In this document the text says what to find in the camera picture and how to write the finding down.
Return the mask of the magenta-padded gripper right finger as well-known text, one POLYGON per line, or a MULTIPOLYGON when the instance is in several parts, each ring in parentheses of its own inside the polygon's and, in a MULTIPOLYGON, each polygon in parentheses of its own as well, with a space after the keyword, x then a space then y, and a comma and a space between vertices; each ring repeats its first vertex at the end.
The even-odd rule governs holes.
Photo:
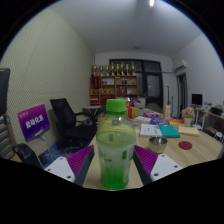
POLYGON ((140 146, 134 147, 133 160, 144 185, 148 185, 182 169, 168 155, 156 155, 140 146))

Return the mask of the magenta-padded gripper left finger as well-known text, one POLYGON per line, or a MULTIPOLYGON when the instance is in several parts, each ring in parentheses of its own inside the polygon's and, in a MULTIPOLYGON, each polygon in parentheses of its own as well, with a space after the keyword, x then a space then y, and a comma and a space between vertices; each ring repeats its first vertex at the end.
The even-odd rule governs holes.
POLYGON ((94 155, 94 146, 90 145, 69 157, 58 157, 46 171, 82 186, 94 155))

